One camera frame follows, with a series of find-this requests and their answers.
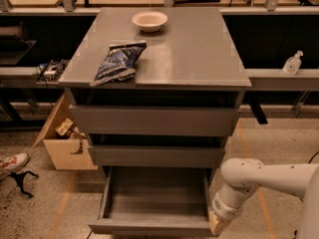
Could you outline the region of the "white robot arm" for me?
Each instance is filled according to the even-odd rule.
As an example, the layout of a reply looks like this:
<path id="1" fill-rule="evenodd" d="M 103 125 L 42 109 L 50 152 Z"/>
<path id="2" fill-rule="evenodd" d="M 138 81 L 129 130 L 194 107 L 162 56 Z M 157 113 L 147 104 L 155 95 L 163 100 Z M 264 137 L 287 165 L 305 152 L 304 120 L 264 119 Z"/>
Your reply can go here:
<path id="1" fill-rule="evenodd" d="M 221 188 L 208 209 L 209 228 L 218 237 L 238 217 L 259 187 L 303 199 L 295 239 L 319 239 L 319 164 L 266 165 L 254 158 L 231 158 L 220 168 Z"/>

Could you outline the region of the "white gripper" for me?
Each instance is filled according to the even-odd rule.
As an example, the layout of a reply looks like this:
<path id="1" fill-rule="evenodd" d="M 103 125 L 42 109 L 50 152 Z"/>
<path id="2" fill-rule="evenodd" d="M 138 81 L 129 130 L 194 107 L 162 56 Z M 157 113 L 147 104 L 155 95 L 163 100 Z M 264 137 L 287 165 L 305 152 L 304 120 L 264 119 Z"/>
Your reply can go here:
<path id="1" fill-rule="evenodd" d="M 214 237 L 218 237 L 230 224 L 230 220 L 237 218 L 243 209 L 242 202 L 227 203 L 217 192 L 211 203 L 212 210 L 208 211 L 209 228 Z"/>

